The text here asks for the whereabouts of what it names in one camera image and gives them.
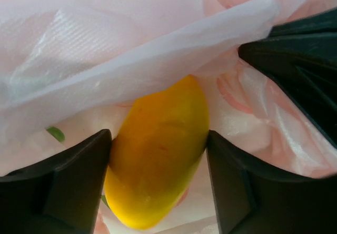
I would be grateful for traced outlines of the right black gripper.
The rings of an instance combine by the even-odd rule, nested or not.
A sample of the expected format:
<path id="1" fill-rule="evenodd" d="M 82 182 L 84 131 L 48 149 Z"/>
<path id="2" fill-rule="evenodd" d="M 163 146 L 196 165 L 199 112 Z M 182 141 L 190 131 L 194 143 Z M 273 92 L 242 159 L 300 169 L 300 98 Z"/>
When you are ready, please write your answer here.
<path id="1" fill-rule="evenodd" d="M 336 9 L 272 28 L 238 54 L 273 80 L 336 146 Z"/>

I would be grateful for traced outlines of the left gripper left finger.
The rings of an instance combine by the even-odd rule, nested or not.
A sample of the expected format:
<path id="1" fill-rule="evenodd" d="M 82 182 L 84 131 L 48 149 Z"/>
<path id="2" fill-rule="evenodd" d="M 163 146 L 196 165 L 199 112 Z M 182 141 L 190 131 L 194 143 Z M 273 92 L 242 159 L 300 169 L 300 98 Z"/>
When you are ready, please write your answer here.
<path id="1" fill-rule="evenodd" d="M 93 233 L 111 132 L 1 177 L 1 233 Z"/>

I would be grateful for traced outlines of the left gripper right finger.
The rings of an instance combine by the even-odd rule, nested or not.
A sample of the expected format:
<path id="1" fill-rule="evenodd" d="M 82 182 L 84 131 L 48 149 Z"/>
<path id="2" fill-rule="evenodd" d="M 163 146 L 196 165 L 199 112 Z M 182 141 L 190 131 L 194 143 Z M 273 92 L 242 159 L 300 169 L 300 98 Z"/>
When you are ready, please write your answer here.
<path id="1" fill-rule="evenodd" d="M 207 159 L 220 233 L 336 233 L 336 175 L 285 171 L 213 130 Z"/>

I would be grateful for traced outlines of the fake yellow orange mango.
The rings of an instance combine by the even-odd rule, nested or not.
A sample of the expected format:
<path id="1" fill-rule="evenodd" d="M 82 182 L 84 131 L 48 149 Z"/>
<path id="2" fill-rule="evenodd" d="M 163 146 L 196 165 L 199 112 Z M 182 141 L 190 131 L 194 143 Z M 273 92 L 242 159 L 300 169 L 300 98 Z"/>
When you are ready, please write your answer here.
<path id="1" fill-rule="evenodd" d="M 137 230 L 160 222 L 187 190 L 208 133 L 206 98 L 193 76 L 137 99 L 113 140 L 104 183 L 119 221 Z"/>

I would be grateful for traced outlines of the pink plastic bag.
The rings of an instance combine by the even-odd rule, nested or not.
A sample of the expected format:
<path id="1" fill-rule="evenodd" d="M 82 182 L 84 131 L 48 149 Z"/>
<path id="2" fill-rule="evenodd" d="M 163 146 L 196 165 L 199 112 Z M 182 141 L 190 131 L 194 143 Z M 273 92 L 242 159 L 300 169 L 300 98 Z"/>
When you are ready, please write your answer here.
<path id="1" fill-rule="evenodd" d="M 1 0 L 1 177 L 103 129 L 113 143 L 137 99 L 186 76 L 205 95 L 209 132 L 285 171 L 336 175 L 336 146 L 238 54 L 332 9 L 336 0 Z M 207 140 L 182 198 L 145 230 L 107 204 L 111 144 L 93 233 L 220 233 Z"/>

